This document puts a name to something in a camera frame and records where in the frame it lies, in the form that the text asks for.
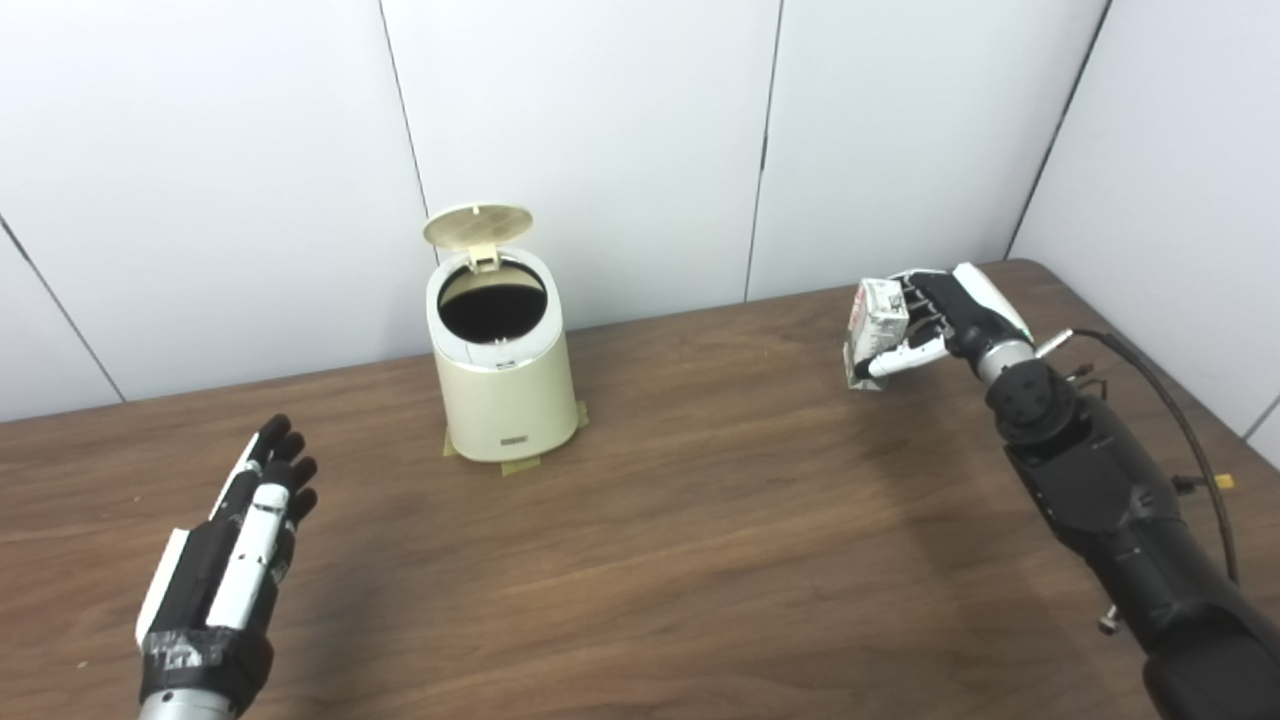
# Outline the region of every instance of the robotic hand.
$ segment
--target robotic hand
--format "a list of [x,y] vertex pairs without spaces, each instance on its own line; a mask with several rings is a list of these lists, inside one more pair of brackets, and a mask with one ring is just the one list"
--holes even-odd
[[239,717],[266,684],[266,628],[293,560],[298,523],[315,507],[303,486],[316,462],[271,418],[232,468],[209,519],[173,530],[138,614],[141,720]]
[[982,270],[911,270],[902,284],[906,340],[855,366],[883,377],[946,355],[987,386],[1005,454],[1055,537],[1097,575],[1148,659],[1152,702],[1166,720],[1280,717],[1280,629],[1206,556],[1178,492],[1128,427],[1043,356],[1027,324]]

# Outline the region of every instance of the wire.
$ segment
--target wire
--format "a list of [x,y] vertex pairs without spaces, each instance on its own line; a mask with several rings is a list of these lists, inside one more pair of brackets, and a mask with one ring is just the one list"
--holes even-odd
[[1102,402],[1106,402],[1107,401],[1107,380],[1105,380],[1102,378],[1089,378],[1089,379],[1084,380],[1083,383],[1075,386],[1075,389],[1084,389],[1087,387],[1093,387],[1093,386],[1098,386],[1098,397],[1102,398]]
[[1196,456],[1196,464],[1199,465],[1201,475],[1204,478],[1204,486],[1208,488],[1208,497],[1213,502],[1213,514],[1217,516],[1217,530],[1222,536],[1222,555],[1226,557],[1226,577],[1231,579],[1233,583],[1240,584],[1239,569],[1235,562],[1235,538],[1231,533],[1231,520],[1226,516],[1226,502],[1222,500],[1222,491],[1217,487],[1215,480],[1213,469],[1210,468],[1208,456],[1204,455],[1204,448],[1201,447],[1199,438],[1196,437],[1196,430],[1192,429],[1190,423],[1187,421],[1187,415],[1183,415],[1178,402],[1174,401],[1174,396],[1169,395],[1164,383],[1156,377],[1156,373],[1143,361],[1142,356],[1138,355],[1135,350],[1129,347],[1124,341],[1112,333],[1100,333],[1091,329],[1071,329],[1073,333],[1093,338],[1102,345],[1107,346],[1112,352],[1123,357],[1126,363],[1133,365],[1142,377],[1147,379],[1156,395],[1169,409],[1169,413],[1174,416],[1178,423],[1179,429],[1183,430],[1183,436],[1187,438],[1187,445],[1192,448],[1192,455]]

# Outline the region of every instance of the trash can lid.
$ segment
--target trash can lid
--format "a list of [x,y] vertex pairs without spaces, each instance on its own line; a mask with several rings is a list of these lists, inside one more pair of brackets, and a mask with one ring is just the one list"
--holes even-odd
[[468,250],[509,242],[534,224],[534,215],[516,205],[470,204],[451,208],[422,228],[422,237],[445,250]]

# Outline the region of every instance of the white wall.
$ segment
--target white wall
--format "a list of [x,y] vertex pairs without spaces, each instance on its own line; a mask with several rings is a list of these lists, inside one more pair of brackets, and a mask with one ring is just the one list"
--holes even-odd
[[527,206],[570,327],[742,300],[777,1],[384,8],[428,209]]
[[0,232],[0,423],[113,402],[111,384]]
[[1277,37],[1275,3],[1115,3],[1014,245],[1239,433],[1280,393]]
[[1004,256],[1103,0],[790,0],[750,297]]
[[426,351],[422,190],[572,327],[989,259],[1101,1],[10,0],[0,209],[129,400]]
[[1280,411],[1272,410],[1249,437],[1253,446],[1272,465],[1280,468]]
[[425,351],[375,1],[0,4],[0,209],[127,398]]

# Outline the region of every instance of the masking tape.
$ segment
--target masking tape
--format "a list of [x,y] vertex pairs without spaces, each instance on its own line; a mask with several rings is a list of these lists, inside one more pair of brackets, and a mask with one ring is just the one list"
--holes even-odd
[[543,464],[543,456],[535,455],[532,457],[525,457],[524,460],[512,460],[509,462],[502,464],[502,477],[513,475],[521,470],[527,470],[530,468],[536,468]]
[[[577,427],[585,428],[591,423],[591,418],[586,414],[586,402],[581,400],[577,401]],[[451,455],[457,455],[458,448],[453,447],[453,439],[449,437],[449,428],[444,428],[444,450],[440,452],[444,457]],[[516,474],[521,470],[527,470],[530,468],[536,468],[543,464],[543,456],[536,455],[534,457],[526,457],[524,460],[512,460],[509,462],[502,464],[502,477]]]

